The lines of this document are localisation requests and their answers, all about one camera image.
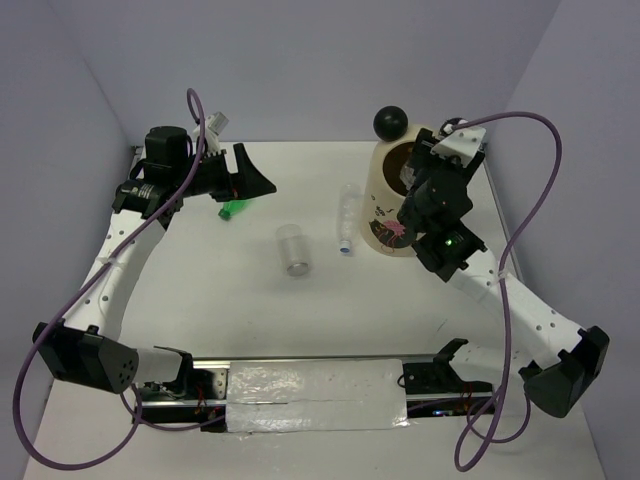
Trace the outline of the green plastic bottle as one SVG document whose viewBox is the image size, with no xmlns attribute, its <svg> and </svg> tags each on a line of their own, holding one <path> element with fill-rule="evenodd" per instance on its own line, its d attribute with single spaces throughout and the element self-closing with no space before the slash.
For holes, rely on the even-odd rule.
<svg viewBox="0 0 640 480">
<path fill-rule="evenodd" d="M 251 200 L 232 200 L 225 202 L 218 212 L 223 221 L 231 221 L 251 204 Z"/>
</svg>

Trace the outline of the clear bottle with blue label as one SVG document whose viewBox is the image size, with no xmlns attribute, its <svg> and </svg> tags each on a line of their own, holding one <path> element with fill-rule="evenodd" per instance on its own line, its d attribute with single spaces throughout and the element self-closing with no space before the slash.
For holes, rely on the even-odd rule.
<svg viewBox="0 0 640 480">
<path fill-rule="evenodd" d="M 407 160 L 400 169 L 399 179 L 407 192 L 411 191 L 417 182 L 419 166 L 412 160 Z"/>
</svg>

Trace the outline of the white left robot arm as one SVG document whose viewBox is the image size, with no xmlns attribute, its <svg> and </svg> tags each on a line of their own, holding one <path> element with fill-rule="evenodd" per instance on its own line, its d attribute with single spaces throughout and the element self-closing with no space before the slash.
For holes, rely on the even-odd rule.
<svg viewBox="0 0 640 480">
<path fill-rule="evenodd" d="M 115 394 L 133 383 L 157 382 L 177 399 L 194 390 L 190 354 L 129 347 L 119 338 L 140 274 L 185 199 L 205 195 L 224 203 L 277 190 L 241 143 L 233 147 L 237 170 L 231 172 L 216 141 L 212 127 L 188 134 L 181 127 L 159 126 L 146 135 L 143 158 L 116 190 L 107 235 L 79 298 L 52 328 L 40 324 L 34 332 L 55 379 Z"/>
</svg>

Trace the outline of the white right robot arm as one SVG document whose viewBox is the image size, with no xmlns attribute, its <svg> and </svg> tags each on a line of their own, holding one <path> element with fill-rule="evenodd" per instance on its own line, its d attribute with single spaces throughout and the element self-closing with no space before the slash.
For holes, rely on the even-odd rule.
<svg viewBox="0 0 640 480">
<path fill-rule="evenodd" d="M 474 127 L 439 136 L 420 128 L 401 175 L 407 194 L 397 219 L 415 235 L 412 248 L 429 272 L 497 317 L 510 315 L 513 339 L 531 356 L 519 371 L 525 394 L 563 418 L 599 376 L 610 338 L 547 305 L 464 225 L 473 207 L 467 187 L 485 158 L 484 133 Z"/>
</svg>

